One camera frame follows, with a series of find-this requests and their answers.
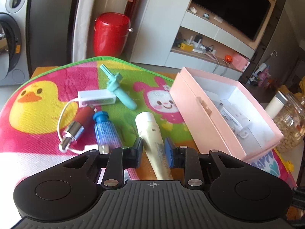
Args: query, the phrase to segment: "red bucket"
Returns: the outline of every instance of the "red bucket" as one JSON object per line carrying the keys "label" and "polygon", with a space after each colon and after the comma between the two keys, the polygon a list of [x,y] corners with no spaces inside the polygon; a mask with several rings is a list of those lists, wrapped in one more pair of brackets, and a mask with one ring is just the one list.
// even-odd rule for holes
{"label": "red bucket", "polygon": [[118,57],[125,46],[130,28],[130,19],[119,13],[103,13],[94,26],[95,56]]}

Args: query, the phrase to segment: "green mat border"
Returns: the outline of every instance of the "green mat border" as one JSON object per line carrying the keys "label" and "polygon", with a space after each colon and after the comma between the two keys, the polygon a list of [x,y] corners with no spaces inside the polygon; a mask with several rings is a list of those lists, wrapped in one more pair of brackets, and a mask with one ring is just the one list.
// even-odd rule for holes
{"label": "green mat border", "polygon": [[81,60],[81,61],[78,61],[78,62],[74,62],[74,63],[66,64],[66,65],[63,65],[63,66],[59,66],[59,67],[57,67],[57,68],[54,68],[54,69],[51,69],[51,70],[46,71],[46,72],[44,72],[44,73],[41,73],[41,74],[39,74],[39,75],[37,75],[37,76],[31,78],[29,81],[26,81],[24,84],[22,84],[18,89],[16,89],[16,91],[10,96],[10,98],[11,98],[14,94],[16,94],[16,92],[18,92],[22,87],[24,87],[24,86],[27,85],[29,82],[31,82],[31,81],[33,81],[33,80],[39,78],[39,77],[42,77],[42,76],[47,75],[47,74],[49,74],[49,73],[52,73],[52,72],[54,72],[54,71],[57,71],[57,70],[60,70],[60,69],[65,69],[65,68],[68,68],[68,67],[71,67],[71,66],[74,66],[74,65],[79,65],[79,64],[88,63],[88,62],[94,62],[94,61],[102,61],[102,60],[114,60],[114,61],[117,61],[117,62],[119,62],[119,63],[126,64],[126,65],[132,66],[132,67],[134,67],[134,68],[138,68],[138,69],[140,69],[140,70],[149,72],[149,73],[154,74],[154,75],[156,75],[156,76],[162,77],[162,78],[164,78],[164,79],[166,79],[166,80],[168,80],[168,81],[172,81],[172,82],[174,81],[173,79],[171,79],[171,78],[169,78],[169,77],[166,77],[166,76],[161,75],[161,74],[158,74],[158,73],[156,73],[156,72],[154,72],[154,71],[151,71],[151,70],[148,70],[148,69],[139,67],[139,66],[137,66],[137,65],[131,64],[131,63],[126,62],[126,61],[124,61],[124,60],[122,60],[122,59],[118,59],[118,58],[110,57],[110,56],[99,56],[99,57],[93,57],[93,58],[89,58],[89,59],[84,59],[84,60]]}

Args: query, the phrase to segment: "white cable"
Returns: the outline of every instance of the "white cable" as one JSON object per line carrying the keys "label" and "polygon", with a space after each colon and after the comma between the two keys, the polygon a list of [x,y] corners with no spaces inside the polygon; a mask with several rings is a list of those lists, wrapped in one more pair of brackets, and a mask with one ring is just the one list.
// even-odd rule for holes
{"label": "white cable", "polygon": [[[224,61],[229,66],[229,68],[231,69],[231,65],[227,61],[225,61],[225,60],[222,60],[222,61]],[[228,71],[228,68],[226,67],[225,71],[221,74],[221,76],[223,76],[227,71]]]}
{"label": "white cable", "polygon": [[[61,113],[60,113],[60,116],[59,116],[59,119],[58,119],[58,123],[57,123],[57,135],[58,135],[58,138],[59,138],[60,141],[62,141],[62,139],[63,139],[62,136],[61,136],[61,134],[60,134],[60,129],[59,129],[59,128],[60,128],[60,122],[61,122],[61,119],[62,119],[62,117],[63,117],[63,114],[65,113],[65,110],[67,109],[67,107],[69,106],[69,104],[71,104],[72,102],[78,102],[78,101],[79,101],[79,98],[74,98],[74,99],[68,101],[68,102],[66,103],[66,105],[63,107],[63,109],[62,109],[62,111],[61,111]],[[79,150],[76,150],[76,149],[71,149],[71,148],[69,148],[69,147],[66,147],[66,149],[63,149],[63,148],[61,147],[60,144],[58,144],[58,148],[59,148],[59,150],[60,150],[62,153],[66,153],[67,150],[72,151],[72,152],[75,153],[75,154],[82,154],[82,153],[86,152],[86,150],[85,150],[85,151],[79,151]]]}
{"label": "white cable", "polygon": [[62,111],[61,111],[61,113],[60,113],[60,116],[59,116],[59,119],[58,119],[58,123],[57,123],[57,135],[58,135],[58,138],[59,138],[60,141],[62,141],[62,139],[63,139],[63,138],[61,137],[60,129],[59,129],[59,127],[60,127],[60,121],[61,121],[61,119],[62,119],[62,117],[63,117],[63,114],[64,114],[66,108],[68,107],[68,105],[69,105],[70,103],[76,102],[76,101],[78,101],[78,98],[74,98],[74,99],[68,101],[68,102],[66,103],[66,105],[63,107],[63,109],[62,109]]}
{"label": "white cable", "polygon": [[214,55],[213,53],[212,53],[212,56],[211,56],[210,54],[206,53],[206,52],[205,52],[204,54],[207,55],[207,56],[209,56],[211,59],[216,60],[216,62],[217,62],[218,65],[216,65],[215,69],[214,69],[213,72],[212,72],[212,74],[214,74],[214,72],[217,70],[217,68],[218,68],[219,65],[220,65],[218,59],[215,57],[215,55]]}

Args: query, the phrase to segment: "glass jar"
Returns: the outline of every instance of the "glass jar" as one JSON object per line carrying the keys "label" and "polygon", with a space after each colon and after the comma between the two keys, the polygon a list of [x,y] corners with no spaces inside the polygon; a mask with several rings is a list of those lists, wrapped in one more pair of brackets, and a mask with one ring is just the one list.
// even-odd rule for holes
{"label": "glass jar", "polygon": [[288,102],[273,119],[284,138],[277,145],[279,152],[286,152],[296,147],[305,134],[305,111],[302,104],[292,93],[286,94]]}

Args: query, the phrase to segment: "orange pumpkin toy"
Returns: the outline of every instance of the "orange pumpkin toy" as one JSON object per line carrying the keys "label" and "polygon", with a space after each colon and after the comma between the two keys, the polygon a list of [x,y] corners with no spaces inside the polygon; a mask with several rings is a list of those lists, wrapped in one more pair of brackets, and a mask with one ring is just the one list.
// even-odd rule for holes
{"label": "orange pumpkin toy", "polygon": [[225,61],[228,63],[231,63],[233,61],[233,58],[230,55],[225,56]]}

